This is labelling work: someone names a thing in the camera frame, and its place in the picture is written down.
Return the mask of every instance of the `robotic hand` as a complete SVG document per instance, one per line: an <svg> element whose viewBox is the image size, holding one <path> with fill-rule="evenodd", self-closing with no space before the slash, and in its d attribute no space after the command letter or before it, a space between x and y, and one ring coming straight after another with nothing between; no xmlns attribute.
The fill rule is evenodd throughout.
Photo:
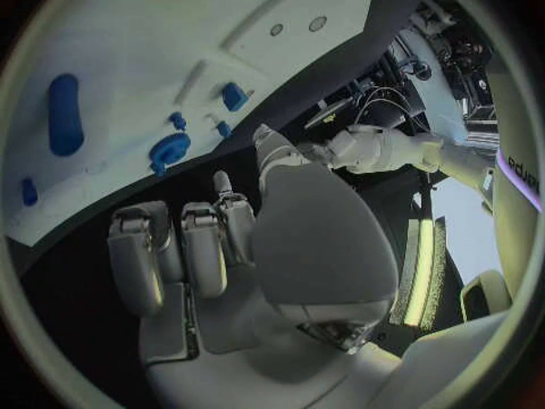
<svg viewBox="0 0 545 409"><path fill-rule="evenodd" d="M301 147L306 157L332 169L355 174L397 170L411 164L426 173L438 170L481 194L492 208L493 163L469 147L453 145L437 135L407 136L397 129L351 125L325 145Z"/></svg>

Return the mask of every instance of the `glowing light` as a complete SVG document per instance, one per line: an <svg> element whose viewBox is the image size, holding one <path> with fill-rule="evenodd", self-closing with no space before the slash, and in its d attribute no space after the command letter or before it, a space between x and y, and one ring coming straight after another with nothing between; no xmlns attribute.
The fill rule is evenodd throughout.
<svg viewBox="0 0 545 409"><path fill-rule="evenodd" d="M418 238L418 261L404 320L407 325L419 326L421 323L430 291L432 267L433 221L422 220Z"/></svg>

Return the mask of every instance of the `blue object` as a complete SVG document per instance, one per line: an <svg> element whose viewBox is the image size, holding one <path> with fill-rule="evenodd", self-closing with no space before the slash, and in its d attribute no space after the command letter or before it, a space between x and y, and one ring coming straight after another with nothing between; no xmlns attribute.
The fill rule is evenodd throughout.
<svg viewBox="0 0 545 409"><path fill-rule="evenodd" d="M150 165L158 176L164 175L166 166L182 159L191 145L187 134L169 135L159 141L150 151Z"/></svg>
<svg viewBox="0 0 545 409"><path fill-rule="evenodd" d="M227 139L231 136L231 127L224 121L220 121L216 127L222 138Z"/></svg>
<svg viewBox="0 0 545 409"><path fill-rule="evenodd" d="M49 147L57 156L70 156L84 143L74 75L57 76L49 85Z"/></svg>
<svg viewBox="0 0 545 409"><path fill-rule="evenodd" d="M179 112L174 112L168 117L168 121L170 121L174 125L174 129L176 130L182 130L185 131L185 128L187 127L187 122L182 117L182 114Z"/></svg>
<svg viewBox="0 0 545 409"><path fill-rule="evenodd" d="M38 191L30 177L23 179L23 204L25 206L34 206L38 201Z"/></svg>
<svg viewBox="0 0 545 409"><path fill-rule="evenodd" d="M234 82L223 87L222 98L225 107L230 112L236 112L248 101L248 95Z"/></svg>

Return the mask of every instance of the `light strip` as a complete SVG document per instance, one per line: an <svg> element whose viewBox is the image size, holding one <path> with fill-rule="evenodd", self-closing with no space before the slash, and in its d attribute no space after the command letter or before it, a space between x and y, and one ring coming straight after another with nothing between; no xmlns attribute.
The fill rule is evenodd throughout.
<svg viewBox="0 0 545 409"><path fill-rule="evenodd" d="M405 324L420 326L424 315L428 292L430 291L431 272L433 267L433 221L421 221L418 238L418 261L416 274L412 283L411 297L405 314Z"/></svg>
<svg viewBox="0 0 545 409"><path fill-rule="evenodd" d="M517 188L527 200L533 204L533 206L540 212L542 212L540 196L534 192L509 166L505 157L501 153L500 149L496 152L496 164L500 170L505 174L509 181Z"/></svg>

